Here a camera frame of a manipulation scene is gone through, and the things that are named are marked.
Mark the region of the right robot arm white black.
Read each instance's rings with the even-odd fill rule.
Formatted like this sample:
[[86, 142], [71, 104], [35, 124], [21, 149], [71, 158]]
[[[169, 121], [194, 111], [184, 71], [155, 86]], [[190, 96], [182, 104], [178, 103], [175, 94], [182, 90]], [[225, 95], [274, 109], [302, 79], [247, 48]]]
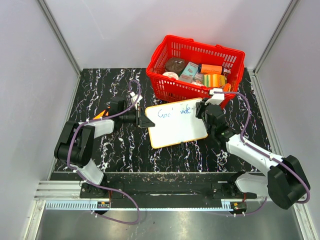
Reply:
[[244, 171], [234, 174], [222, 188], [231, 197], [255, 194], [270, 198], [284, 210], [310, 200], [311, 187], [296, 157], [274, 154], [245, 139], [228, 126], [220, 106], [204, 99], [196, 103], [195, 116], [202, 120], [214, 147], [245, 160], [261, 172], [261, 175]]

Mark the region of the white board yellow frame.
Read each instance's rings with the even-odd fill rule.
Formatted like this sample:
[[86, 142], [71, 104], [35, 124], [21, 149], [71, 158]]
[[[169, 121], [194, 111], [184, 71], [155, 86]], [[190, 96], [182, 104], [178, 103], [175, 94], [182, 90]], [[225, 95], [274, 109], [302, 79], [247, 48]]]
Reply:
[[202, 119], [196, 117], [201, 98], [149, 106], [145, 115], [155, 124], [148, 128], [152, 148], [159, 149], [208, 136]]

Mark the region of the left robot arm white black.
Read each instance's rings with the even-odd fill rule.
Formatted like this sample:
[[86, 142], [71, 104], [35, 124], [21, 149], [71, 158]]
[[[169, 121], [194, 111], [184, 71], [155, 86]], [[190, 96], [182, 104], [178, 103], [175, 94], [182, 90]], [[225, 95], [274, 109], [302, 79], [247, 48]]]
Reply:
[[92, 160], [94, 140], [112, 134], [123, 124], [139, 128], [155, 126], [139, 104], [140, 98], [133, 96], [131, 106], [121, 97], [114, 97], [109, 107], [90, 122], [67, 121], [54, 149], [54, 157], [72, 170], [78, 171], [91, 184], [91, 192], [98, 198], [107, 195], [107, 177]]

